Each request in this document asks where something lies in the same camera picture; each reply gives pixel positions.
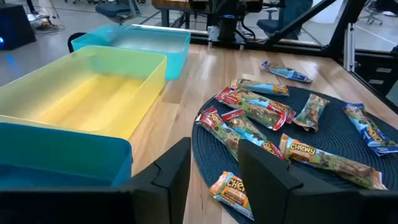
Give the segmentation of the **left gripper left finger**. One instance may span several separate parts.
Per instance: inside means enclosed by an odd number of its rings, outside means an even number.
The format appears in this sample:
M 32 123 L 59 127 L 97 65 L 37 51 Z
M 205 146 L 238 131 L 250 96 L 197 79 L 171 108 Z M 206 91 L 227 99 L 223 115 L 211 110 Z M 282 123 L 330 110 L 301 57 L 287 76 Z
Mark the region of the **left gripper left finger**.
M 191 138 L 181 138 L 124 184 L 133 224 L 182 224 L 191 168 Z

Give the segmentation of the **black box with blue light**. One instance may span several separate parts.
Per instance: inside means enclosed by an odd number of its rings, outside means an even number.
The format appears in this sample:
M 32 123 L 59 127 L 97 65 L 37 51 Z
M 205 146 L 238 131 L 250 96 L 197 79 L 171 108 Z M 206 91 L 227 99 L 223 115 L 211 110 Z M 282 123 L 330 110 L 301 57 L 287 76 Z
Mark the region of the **black box with blue light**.
M 14 50 L 35 41 L 23 6 L 0 3 L 0 50 Z

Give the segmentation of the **dark round plate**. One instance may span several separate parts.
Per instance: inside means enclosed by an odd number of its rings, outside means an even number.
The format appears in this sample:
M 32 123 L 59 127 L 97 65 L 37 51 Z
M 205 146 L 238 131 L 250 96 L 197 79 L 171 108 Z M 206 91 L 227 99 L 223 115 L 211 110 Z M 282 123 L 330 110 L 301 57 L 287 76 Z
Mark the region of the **dark round plate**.
M 377 156 L 377 154 L 366 145 L 362 135 L 360 135 L 353 123 L 344 113 L 343 107 L 347 104 L 346 102 L 329 95 L 303 88 L 288 86 L 288 89 L 289 96 L 258 94 L 291 107 L 297 114 L 301 112 L 311 93 L 327 99 L 330 102 L 320 117 L 317 132 L 305 131 L 302 127 L 293 122 L 291 124 L 285 123 L 278 131 L 272 131 L 261 123 L 252 120 L 257 128 L 266 135 L 268 140 L 272 141 L 275 145 L 279 145 L 280 137 L 282 133 L 284 133 L 305 144 L 316 147 L 317 149 L 366 164 L 382 172 L 382 182 L 389 190 L 398 190 L 398 152 L 388 153 L 380 157 Z M 233 110 L 229 106 L 220 103 L 215 96 L 213 96 L 200 108 L 198 115 L 203 110 L 212 106 L 216 108 L 220 115 Z M 384 134 L 398 143 L 398 129 L 370 113 L 368 113 L 368 115 Z M 193 125 L 192 148 L 198 169 L 207 187 L 210 188 L 219 179 L 223 171 L 232 172 L 234 175 L 240 177 L 241 174 L 238 162 L 234 159 L 229 149 L 198 123 Z M 336 187 L 342 189 L 360 189 L 360 186 L 330 172 L 316 169 L 299 162 L 293 162 L 293 165 Z M 218 202 L 226 209 L 239 224 L 255 224 L 254 221 L 240 214 L 231 206 L 217 200 L 215 200 L 215 202 Z

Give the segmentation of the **wooden table with black legs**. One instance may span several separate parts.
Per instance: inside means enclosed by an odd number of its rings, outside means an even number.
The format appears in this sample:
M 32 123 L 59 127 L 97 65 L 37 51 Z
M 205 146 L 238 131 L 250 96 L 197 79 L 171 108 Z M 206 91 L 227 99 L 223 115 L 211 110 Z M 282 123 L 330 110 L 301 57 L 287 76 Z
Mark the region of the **wooden table with black legs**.
M 191 16 L 193 23 L 197 23 L 199 15 L 206 18 L 206 27 L 213 25 L 213 0 L 151 0 L 152 6 L 160 11 L 161 26 L 171 28 L 190 29 Z M 170 11 L 182 14 L 173 22 L 170 21 Z

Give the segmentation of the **blue office chair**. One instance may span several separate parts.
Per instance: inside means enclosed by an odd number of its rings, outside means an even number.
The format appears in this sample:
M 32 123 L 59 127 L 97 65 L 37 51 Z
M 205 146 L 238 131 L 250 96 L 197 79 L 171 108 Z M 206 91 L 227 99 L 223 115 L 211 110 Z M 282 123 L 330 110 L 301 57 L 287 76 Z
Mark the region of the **blue office chair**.
M 95 6 L 95 11 L 117 24 L 123 24 L 141 15 L 140 4 L 136 0 L 99 2 Z
M 260 19 L 257 26 L 268 36 L 280 31 L 312 8 L 313 0 L 285 0 L 285 7 L 279 9 L 277 20 Z

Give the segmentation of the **light turquoise plastic bin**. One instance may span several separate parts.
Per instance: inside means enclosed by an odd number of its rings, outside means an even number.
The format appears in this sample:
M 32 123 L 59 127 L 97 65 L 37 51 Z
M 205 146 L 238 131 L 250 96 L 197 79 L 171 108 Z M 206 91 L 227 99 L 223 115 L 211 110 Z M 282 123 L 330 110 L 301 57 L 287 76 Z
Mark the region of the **light turquoise plastic bin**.
M 191 33 L 185 30 L 139 25 L 105 25 L 70 41 L 73 50 L 102 45 L 163 54 L 167 57 L 165 78 L 177 79 L 188 57 Z

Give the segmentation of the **silver aluminium post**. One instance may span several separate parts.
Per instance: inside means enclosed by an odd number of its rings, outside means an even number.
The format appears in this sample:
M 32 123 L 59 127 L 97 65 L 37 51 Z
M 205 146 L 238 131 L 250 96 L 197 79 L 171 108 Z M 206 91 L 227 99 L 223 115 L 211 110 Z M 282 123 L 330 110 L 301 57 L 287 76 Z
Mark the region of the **silver aluminium post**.
M 348 72 L 354 72 L 355 63 L 355 23 L 348 23 L 345 29 L 343 67 Z

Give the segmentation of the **yellow translucent plastic bin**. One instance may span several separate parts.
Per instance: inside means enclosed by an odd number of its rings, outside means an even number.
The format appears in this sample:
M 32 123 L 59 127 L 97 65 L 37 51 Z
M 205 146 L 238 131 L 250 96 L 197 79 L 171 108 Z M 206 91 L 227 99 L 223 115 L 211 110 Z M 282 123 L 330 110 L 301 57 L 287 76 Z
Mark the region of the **yellow translucent plastic bin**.
M 86 46 L 0 87 L 0 122 L 129 139 L 165 83 L 167 57 Z

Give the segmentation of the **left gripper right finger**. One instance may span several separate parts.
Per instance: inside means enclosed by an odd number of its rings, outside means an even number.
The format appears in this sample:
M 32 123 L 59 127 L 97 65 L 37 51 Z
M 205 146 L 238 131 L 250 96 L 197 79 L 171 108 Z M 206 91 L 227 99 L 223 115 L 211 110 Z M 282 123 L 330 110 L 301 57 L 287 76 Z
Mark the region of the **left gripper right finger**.
M 359 224 L 356 192 L 343 190 L 242 139 L 238 161 L 256 224 Z

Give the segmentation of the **dark teal plastic bin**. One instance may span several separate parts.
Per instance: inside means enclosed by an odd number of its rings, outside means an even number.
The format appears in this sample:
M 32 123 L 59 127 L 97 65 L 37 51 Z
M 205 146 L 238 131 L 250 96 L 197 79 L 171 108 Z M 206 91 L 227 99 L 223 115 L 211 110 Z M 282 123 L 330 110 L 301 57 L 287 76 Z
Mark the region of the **dark teal plastic bin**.
M 131 166 L 124 139 L 0 123 L 0 189 L 118 187 Z

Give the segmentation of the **grey office chair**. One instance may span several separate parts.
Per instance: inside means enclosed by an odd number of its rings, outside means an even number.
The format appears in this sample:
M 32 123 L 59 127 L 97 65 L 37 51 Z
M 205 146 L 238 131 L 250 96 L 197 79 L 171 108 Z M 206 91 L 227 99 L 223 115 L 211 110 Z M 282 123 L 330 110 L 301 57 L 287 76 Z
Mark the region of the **grey office chair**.
M 378 18 L 377 16 L 382 13 L 381 10 L 376 8 L 377 0 L 367 0 L 365 2 L 363 11 L 367 13 L 366 16 L 359 16 L 358 20 L 366 20 L 367 25 L 373 24 L 375 21 L 378 21 L 379 25 L 383 25 L 383 20 Z

